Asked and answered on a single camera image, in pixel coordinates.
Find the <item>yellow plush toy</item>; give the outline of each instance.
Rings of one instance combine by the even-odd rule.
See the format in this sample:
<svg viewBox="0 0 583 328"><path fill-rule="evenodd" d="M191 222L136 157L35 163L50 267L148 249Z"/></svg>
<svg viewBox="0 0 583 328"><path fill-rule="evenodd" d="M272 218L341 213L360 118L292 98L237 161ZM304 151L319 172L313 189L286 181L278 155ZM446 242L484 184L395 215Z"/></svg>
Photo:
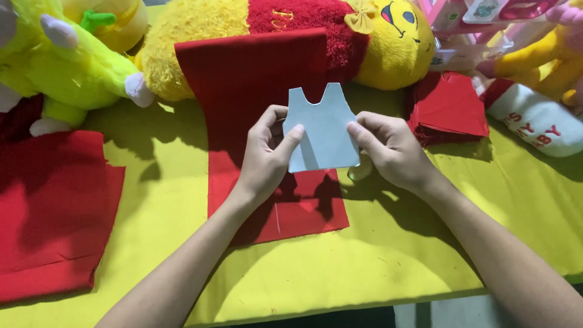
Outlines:
<svg viewBox="0 0 583 328"><path fill-rule="evenodd" d="M0 25L0 112L44 94L34 136L77 127L120 97L153 101L133 63L67 19L58 0L0 0Z"/></svg>
<svg viewBox="0 0 583 328"><path fill-rule="evenodd" d="M172 0L136 56L147 86L193 98L174 43L325 27L328 81L395 90L422 79L435 49L421 10L406 0Z"/></svg>
<svg viewBox="0 0 583 328"><path fill-rule="evenodd" d="M485 61L478 70L489 78L516 79L555 100L569 106L583 106L583 0L572 0L551 8L546 14L550 22L558 23L540 41L509 53L497 60ZM547 77L538 76L539 66L555 61Z"/></svg>
<svg viewBox="0 0 583 328"><path fill-rule="evenodd" d="M146 34L148 18L142 0L61 0L61 3L65 17L118 53L129 51Z"/></svg>

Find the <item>lime green stuffed animal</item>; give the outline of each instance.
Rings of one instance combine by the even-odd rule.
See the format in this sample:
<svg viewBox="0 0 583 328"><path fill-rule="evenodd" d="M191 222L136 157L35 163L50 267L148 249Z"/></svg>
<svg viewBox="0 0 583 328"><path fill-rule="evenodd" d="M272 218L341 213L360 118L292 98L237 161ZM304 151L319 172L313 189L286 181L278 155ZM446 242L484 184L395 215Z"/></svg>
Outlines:
<svg viewBox="0 0 583 328"><path fill-rule="evenodd" d="M33 136L68 131L119 98L147 107L154 94L122 55L63 15L59 0L0 0L0 112L45 95Z"/></svg>

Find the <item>yellow tablecloth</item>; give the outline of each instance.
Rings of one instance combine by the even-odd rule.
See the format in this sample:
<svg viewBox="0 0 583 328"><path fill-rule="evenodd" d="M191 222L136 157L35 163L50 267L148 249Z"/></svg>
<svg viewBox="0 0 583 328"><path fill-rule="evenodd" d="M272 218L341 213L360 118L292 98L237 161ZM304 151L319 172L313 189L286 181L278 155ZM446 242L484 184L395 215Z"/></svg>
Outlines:
<svg viewBox="0 0 583 328"><path fill-rule="evenodd" d="M150 8L154 14L160 8ZM355 111L398 116L400 92L344 86ZM571 282L583 276L583 154L553 159L491 120L489 142L429 148L466 195ZM207 140L196 101L140 109L122 100L85 127L127 167L119 212L88 294L0 309L3 327L89 327L206 219ZM235 250L190 315L192 324L258 320L484 293L467 255L435 213L375 176L352 185L350 226Z"/></svg>

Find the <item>stuffed toy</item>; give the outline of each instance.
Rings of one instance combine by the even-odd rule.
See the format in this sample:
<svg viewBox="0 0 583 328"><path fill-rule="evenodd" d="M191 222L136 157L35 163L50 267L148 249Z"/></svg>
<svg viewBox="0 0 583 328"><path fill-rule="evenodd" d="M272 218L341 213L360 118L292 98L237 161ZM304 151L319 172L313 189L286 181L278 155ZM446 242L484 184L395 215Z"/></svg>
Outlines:
<svg viewBox="0 0 583 328"><path fill-rule="evenodd" d="M542 153L565 157L583 150L583 122L561 104L509 79L477 72L472 83L486 112Z"/></svg>
<svg viewBox="0 0 583 328"><path fill-rule="evenodd" d="M539 82L538 74L534 73L536 81L528 86L568 106L583 105L583 0L553 7L546 17L558 25L540 41L496 60L482 62L477 68L489 78L524 81L521 74L533 75L532 70L554 60L550 74Z"/></svg>
<svg viewBox="0 0 583 328"><path fill-rule="evenodd" d="M435 49L427 20L406 0L172 0L135 63L155 94L193 98L175 43L314 27L326 28L327 82L399 89L425 76Z"/></svg>
<svg viewBox="0 0 583 328"><path fill-rule="evenodd" d="M148 16L142 0L61 0L61 3L65 17L115 52L129 51L146 34Z"/></svg>
<svg viewBox="0 0 583 328"><path fill-rule="evenodd" d="M58 0L0 0L0 25L0 112L44 94L33 136L75 128L120 97L142 107L154 99L133 63L67 19Z"/></svg>

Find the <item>hand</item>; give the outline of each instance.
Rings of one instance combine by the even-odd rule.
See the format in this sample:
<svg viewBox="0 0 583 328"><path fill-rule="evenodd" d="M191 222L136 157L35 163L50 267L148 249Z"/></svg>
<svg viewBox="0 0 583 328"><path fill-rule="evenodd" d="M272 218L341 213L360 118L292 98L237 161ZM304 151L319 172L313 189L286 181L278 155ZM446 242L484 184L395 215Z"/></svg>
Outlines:
<svg viewBox="0 0 583 328"><path fill-rule="evenodd" d="M383 178L414 193L426 192L447 178L431 163L402 118L363 111L348 133L368 152Z"/></svg>
<svg viewBox="0 0 583 328"><path fill-rule="evenodd" d="M285 137L282 122L287 107L271 105L249 130L241 175L233 193L261 205L275 191L287 172L292 152L304 135L302 125L295 126Z"/></svg>

